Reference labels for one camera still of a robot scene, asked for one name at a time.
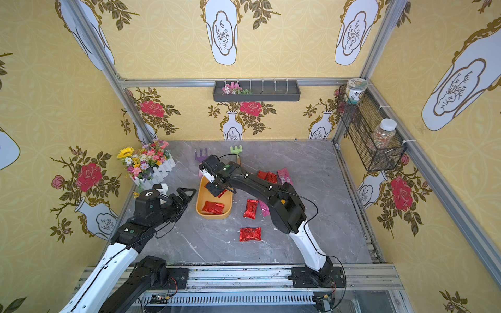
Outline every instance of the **vase print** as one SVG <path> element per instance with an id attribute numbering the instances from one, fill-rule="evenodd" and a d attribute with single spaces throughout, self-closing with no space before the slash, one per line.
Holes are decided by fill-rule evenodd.
<path id="1" fill-rule="evenodd" d="M 452 65 L 423 107 L 423 122 L 429 130 L 441 129 L 485 90 L 493 90 L 500 84 L 500 29 L 501 18 L 498 18 L 471 35 L 463 49 L 454 54 Z"/>
<path id="2" fill-rule="evenodd" d="M 0 170 L 14 163 L 20 153 L 18 144 L 0 127 Z"/>
<path id="3" fill-rule="evenodd" d="M 75 208 L 75 212 L 85 215 L 89 233 L 104 240 L 110 238 L 117 224 L 118 216 L 103 202 L 96 206 L 90 206 L 85 198 L 82 198 L 80 204 Z"/>
<path id="4" fill-rule="evenodd" d="M 82 50 L 85 52 L 87 57 L 91 60 L 91 62 L 94 64 L 94 66 L 98 70 L 103 70 L 104 65 L 99 61 L 96 55 L 96 51 L 91 50 L 91 46 L 89 42 L 87 41 L 86 38 L 81 36 L 82 30 L 79 29 L 79 26 L 77 26 L 77 23 L 75 22 L 73 15 L 71 13 L 71 9 L 68 5 L 68 0 L 56 0 L 56 11 L 59 15 L 59 18 L 63 20 L 65 23 L 65 28 L 68 29 L 69 32 L 73 34 L 75 39 L 77 40 L 78 44 L 82 48 Z M 101 48 L 104 49 L 106 57 L 108 60 L 115 64 L 115 60 L 113 59 L 113 54 L 111 53 L 110 46 L 108 45 L 108 42 L 106 41 L 106 37 L 104 36 L 103 30 L 100 25 L 100 21 L 96 19 L 96 14 L 94 12 L 94 8 L 90 8 L 87 4 L 77 1 L 82 10 L 84 11 L 85 17 L 87 20 L 90 22 L 92 25 L 93 32 L 97 35 L 97 37 L 100 39 L 99 43 L 101 45 Z"/>
<path id="5" fill-rule="evenodd" d="M 357 190 L 358 197 L 362 201 L 364 209 L 367 209 L 379 199 L 379 187 L 385 181 L 387 181 L 387 178 L 383 171 L 377 172 L 376 176 L 374 173 L 367 174 Z"/>
<path id="6" fill-rule="evenodd" d="M 310 130 L 310 139 L 325 139 L 331 133 L 333 125 L 329 121 L 332 112 L 323 111 L 322 118 L 313 124 Z"/>
<path id="7" fill-rule="evenodd" d="M 241 18 L 238 0 L 202 0 L 200 7 L 214 59 L 219 64 L 232 65 L 236 60 L 237 24 Z"/>
<path id="8" fill-rule="evenodd" d="M 242 140 L 243 139 L 243 126 L 236 121 L 235 117 L 238 112 L 228 113 L 228 121 L 223 124 L 222 132 L 225 140 Z"/>
<path id="9" fill-rule="evenodd" d="M 377 0 L 348 0 L 345 13 L 341 16 L 341 29 L 336 44 L 335 61 L 339 65 L 350 65 L 362 49 L 372 25 L 379 18 L 383 3 Z"/>

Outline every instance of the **white picket fence planter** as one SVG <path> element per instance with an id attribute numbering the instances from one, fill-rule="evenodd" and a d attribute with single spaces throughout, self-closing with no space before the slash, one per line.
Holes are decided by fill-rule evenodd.
<path id="1" fill-rule="evenodd" d="M 172 171 L 172 168 L 176 166 L 172 155 L 169 153 L 170 158 L 163 162 L 158 167 L 153 168 L 152 179 L 139 179 L 132 178 L 136 186 L 143 188 L 143 190 L 152 189 L 154 184 L 162 183 L 163 179 Z"/>

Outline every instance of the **pink packet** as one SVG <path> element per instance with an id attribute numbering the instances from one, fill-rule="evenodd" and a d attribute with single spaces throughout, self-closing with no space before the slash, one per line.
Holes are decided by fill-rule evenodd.
<path id="1" fill-rule="evenodd" d="M 270 208 L 268 208 L 268 206 L 261 200 L 259 200 L 259 206 L 261 207 L 261 211 L 263 212 L 263 217 L 270 215 Z"/>
<path id="2" fill-rule="evenodd" d="M 289 184 L 293 185 L 291 176 L 289 175 L 289 171 L 287 170 L 287 167 L 278 170 L 277 171 L 279 174 L 280 181 L 283 183 L 288 182 Z"/>

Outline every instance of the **wire mesh basket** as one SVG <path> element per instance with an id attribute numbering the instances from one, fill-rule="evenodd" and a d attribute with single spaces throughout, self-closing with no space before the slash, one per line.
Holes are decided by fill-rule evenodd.
<path id="1" fill-rule="evenodd" d="M 340 87 L 337 108 L 365 169 L 368 172 L 394 169 L 407 149 L 407 144 L 403 143 L 398 132 L 398 126 L 388 146 L 377 148 L 372 139 L 372 132 L 381 120 L 388 116 L 380 110 L 369 92 L 366 92 L 356 105 L 346 103 L 345 88 L 345 86 Z"/>

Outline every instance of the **wallpaper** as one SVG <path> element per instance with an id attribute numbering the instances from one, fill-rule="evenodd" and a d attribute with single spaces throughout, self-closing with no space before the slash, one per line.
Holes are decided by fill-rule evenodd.
<path id="1" fill-rule="evenodd" d="M 0 15 L 0 306 L 59 312 L 116 223 L 132 181 L 115 155 L 134 141 L 54 1 Z"/>
<path id="2" fill-rule="evenodd" d="M 414 312 L 498 312 L 501 291 L 408 155 L 395 170 L 367 173 L 349 138 L 341 151 Z"/>
<path id="3" fill-rule="evenodd" d="M 412 1 L 372 81 L 501 248 L 501 2 Z"/>
<path id="4" fill-rule="evenodd" d="M 301 87 L 297 102 L 214 102 L 212 88 L 131 88 L 129 94 L 162 140 L 328 139 L 340 122 L 336 86 Z M 138 135 L 122 115 L 124 133 Z"/>
<path id="5" fill-rule="evenodd" d="M 359 76 L 389 0 L 83 3 L 123 78 L 284 78 Z"/>

